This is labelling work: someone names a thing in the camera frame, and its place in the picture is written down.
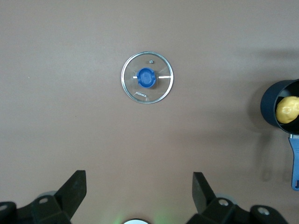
glass pot lid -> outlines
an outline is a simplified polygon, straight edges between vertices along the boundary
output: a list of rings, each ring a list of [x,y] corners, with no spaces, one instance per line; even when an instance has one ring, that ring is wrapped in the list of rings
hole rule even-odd
[[[172,87],[171,65],[158,53],[137,53],[123,66],[121,84],[134,101],[142,104],[156,103],[166,97]]]

blue lid knob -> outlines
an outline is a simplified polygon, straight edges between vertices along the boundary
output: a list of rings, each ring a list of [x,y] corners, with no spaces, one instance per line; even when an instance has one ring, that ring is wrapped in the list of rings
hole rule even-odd
[[[143,88],[150,88],[156,82],[155,72],[150,68],[140,69],[137,73],[138,84]]]

gray surface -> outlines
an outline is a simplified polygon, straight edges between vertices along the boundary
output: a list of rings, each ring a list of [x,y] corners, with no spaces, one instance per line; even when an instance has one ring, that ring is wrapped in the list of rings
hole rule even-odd
[[[74,224],[183,224],[201,171],[242,208],[296,223],[288,135],[259,102],[299,77],[298,15],[298,0],[1,1],[0,201],[26,205],[85,169]],[[144,50],[174,71],[152,105],[121,86]]]

yellow potato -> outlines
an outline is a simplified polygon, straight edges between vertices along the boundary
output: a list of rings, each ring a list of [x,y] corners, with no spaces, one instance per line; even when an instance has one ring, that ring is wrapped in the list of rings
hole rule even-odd
[[[299,115],[299,97],[283,98],[276,109],[276,119],[282,124],[288,124]]]

small metal screw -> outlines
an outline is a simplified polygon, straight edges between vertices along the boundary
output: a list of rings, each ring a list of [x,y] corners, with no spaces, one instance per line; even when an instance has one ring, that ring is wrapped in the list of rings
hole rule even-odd
[[[228,202],[224,199],[220,199],[219,204],[222,205],[222,206],[228,206]]]
[[[44,197],[41,200],[39,200],[40,204],[44,204],[44,203],[47,203],[47,202],[48,202],[48,199],[46,197]]]
[[[5,210],[5,209],[7,209],[7,205],[6,205],[6,204],[0,206],[0,211],[3,211],[3,210]]]
[[[263,208],[263,207],[259,207],[258,212],[261,213],[262,215],[268,216],[270,213],[267,209]]]

